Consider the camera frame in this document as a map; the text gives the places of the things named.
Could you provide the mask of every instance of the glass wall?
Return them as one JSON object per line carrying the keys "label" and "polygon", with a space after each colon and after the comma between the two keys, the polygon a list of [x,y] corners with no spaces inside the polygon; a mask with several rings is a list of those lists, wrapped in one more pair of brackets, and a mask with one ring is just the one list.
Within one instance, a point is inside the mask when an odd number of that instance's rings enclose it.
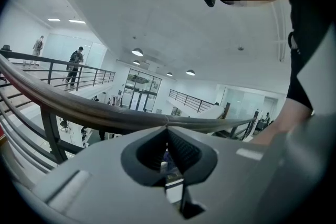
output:
{"label": "glass wall", "polygon": [[133,69],[127,76],[122,106],[131,110],[152,112],[161,79]]}
{"label": "glass wall", "polygon": [[228,88],[226,88],[226,91],[226,98],[222,104],[226,105],[227,102],[231,104],[227,113],[227,119],[247,120],[253,118],[256,111],[262,111],[264,95]]}

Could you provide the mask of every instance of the white ceiling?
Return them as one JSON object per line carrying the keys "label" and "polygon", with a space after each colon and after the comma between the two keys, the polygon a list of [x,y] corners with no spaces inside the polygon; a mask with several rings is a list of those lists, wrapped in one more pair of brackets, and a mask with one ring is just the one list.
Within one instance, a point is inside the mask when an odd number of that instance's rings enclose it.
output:
{"label": "white ceiling", "polygon": [[[67,0],[12,0],[22,8],[35,15],[51,28],[67,28],[73,30],[89,30],[86,25],[69,22],[69,19],[81,18]],[[58,18],[60,22],[50,22],[48,18]]]}
{"label": "white ceiling", "polygon": [[[154,62],[161,67],[159,74],[189,79],[185,72],[193,69],[194,79],[208,80],[225,79],[221,74],[228,72],[247,77],[266,68],[281,78],[288,74],[289,50],[281,63],[278,45],[291,30],[288,1],[253,8],[218,0],[213,8],[203,0],[52,0],[48,5],[48,16],[85,20],[120,60]],[[238,51],[239,46],[245,50]],[[142,58],[131,53],[138,47]]]}

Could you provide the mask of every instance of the window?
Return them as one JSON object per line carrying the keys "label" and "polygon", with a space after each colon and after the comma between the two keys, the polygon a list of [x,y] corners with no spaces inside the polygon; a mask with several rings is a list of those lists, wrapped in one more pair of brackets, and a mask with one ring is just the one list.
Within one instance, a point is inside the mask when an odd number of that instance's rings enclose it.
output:
{"label": "window", "polygon": [[139,72],[135,88],[141,92],[150,91],[153,79],[153,76]]}
{"label": "window", "polygon": [[161,79],[154,78],[153,83],[152,83],[151,92],[157,93],[159,91],[160,84],[161,84]]}
{"label": "window", "polygon": [[130,69],[122,96],[122,107],[153,112],[161,81],[157,77]]}
{"label": "window", "polygon": [[131,69],[127,77],[126,86],[134,88],[136,79],[138,78],[138,74],[138,71]]}

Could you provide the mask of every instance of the backpack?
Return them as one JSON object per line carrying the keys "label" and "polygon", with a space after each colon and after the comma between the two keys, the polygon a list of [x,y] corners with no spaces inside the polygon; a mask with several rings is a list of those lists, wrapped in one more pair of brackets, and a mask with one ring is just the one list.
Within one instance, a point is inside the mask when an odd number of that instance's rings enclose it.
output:
{"label": "backpack", "polygon": [[[76,59],[76,57],[77,57],[77,54],[78,54],[78,51],[75,51],[75,52],[71,55],[69,62],[75,62],[75,59]],[[70,71],[70,72],[71,72],[71,71],[73,71],[73,69],[74,69],[74,66],[67,65],[67,71]]]}
{"label": "backpack", "polygon": [[42,41],[40,41],[37,45],[36,50],[41,50],[42,44],[43,44]]}

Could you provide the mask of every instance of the ceiling light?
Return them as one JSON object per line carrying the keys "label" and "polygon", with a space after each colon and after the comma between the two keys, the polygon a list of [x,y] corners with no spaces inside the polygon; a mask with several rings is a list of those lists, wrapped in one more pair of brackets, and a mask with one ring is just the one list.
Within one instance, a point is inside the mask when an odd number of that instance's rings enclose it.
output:
{"label": "ceiling light", "polygon": [[82,21],[82,20],[69,20],[69,22],[71,22],[71,23],[85,24],[85,22]]}
{"label": "ceiling light", "polygon": [[190,75],[190,76],[194,76],[195,75],[195,71],[194,70],[188,70],[186,73],[188,75]]}
{"label": "ceiling light", "polygon": [[135,54],[135,55],[137,55],[137,56],[143,56],[143,52],[142,52],[142,50],[141,50],[141,49],[138,49],[138,48],[132,50],[132,53]]}

